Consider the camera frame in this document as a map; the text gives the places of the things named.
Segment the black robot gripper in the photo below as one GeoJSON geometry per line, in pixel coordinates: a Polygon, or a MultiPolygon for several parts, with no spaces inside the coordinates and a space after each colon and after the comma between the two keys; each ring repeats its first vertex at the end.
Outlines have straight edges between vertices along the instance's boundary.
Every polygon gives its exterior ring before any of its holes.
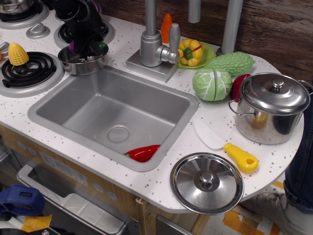
{"type": "Polygon", "coordinates": [[[91,2],[74,2],[73,6],[63,21],[72,32],[74,54],[81,62],[86,62],[87,57],[102,55],[102,20],[91,2]]]}

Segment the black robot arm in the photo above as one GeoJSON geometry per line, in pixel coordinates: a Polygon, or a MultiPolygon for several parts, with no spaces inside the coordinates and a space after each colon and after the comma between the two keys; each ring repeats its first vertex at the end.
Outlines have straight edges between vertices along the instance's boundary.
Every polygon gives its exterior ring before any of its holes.
{"type": "Polygon", "coordinates": [[[102,19],[89,0],[44,0],[49,10],[54,10],[58,18],[73,35],[72,51],[81,58],[101,54],[99,42],[103,41],[102,19]]]}

